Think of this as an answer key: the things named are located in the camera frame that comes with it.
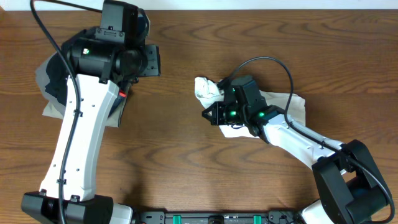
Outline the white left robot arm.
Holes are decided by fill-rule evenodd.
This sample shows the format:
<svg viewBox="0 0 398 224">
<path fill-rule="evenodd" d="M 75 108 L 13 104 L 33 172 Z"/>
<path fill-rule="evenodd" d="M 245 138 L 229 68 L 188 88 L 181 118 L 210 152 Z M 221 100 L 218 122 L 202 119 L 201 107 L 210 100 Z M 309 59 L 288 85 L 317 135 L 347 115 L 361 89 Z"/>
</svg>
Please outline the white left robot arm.
<svg viewBox="0 0 398 224">
<path fill-rule="evenodd" d="M 160 75 L 159 48 L 126 32 L 84 30 L 62 45 L 72 63 L 63 123 L 51 166 L 21 209 L 41 223 L 131 223 L 131 207 L 96 194 L 106 121 L 123 83 Z"/>
</svg>

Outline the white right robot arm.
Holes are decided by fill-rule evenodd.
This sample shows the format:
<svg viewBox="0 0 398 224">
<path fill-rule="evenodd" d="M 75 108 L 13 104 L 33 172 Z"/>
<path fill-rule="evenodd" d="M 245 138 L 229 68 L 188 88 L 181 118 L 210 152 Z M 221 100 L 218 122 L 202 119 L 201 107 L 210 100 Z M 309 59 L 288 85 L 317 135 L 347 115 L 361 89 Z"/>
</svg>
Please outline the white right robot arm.
<svg viewBox="0 0 398 224">
<path fill-rule="evenodd" d="M 383 222 L 394 218 L 391 192 L 362 142 L 326 138 L 296 123 L 286 110 L 265 103 L 217 101 L 201 115 L 215 126 L 243 125 L 254 137 L 286 150 L 311 168 L 321 211 L 333 223 L 372 223 L 371 217 L 385 207 L 391 211 Z"/>
</svg>

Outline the white robot print t-shirt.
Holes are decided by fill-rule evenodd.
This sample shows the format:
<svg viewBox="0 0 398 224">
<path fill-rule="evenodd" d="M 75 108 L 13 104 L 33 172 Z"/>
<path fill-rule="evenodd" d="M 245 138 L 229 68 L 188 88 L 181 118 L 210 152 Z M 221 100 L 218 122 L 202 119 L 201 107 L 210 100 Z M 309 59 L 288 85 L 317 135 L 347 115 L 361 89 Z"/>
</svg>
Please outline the white robot print t-shirt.
<svg viewBox="0 0 398 224">
<path fill-rule="evenodd" d="M 260 91 L 261 95 L 266 99 L 268 105 L 276 105 L 285 108 L 289 97 L 288 93 L 274 93 Z M 224 91 L 217 87 L 217 84 L 205 77 L 195 78 L 195 96 L 200 101 L 202 106 L 207 109 L 216 101 L 224 100 Z M 305 99 L 301 96 L 293 94 L 288 114 L 302 125 L 306 125 Z M 254 138 L 249 133 L 247 127 L 243 126 L 239 129 L 234 129 L 231 126 L 220 126 L 220 130 L 226 138 L 247 137 Z"/>
</svg>

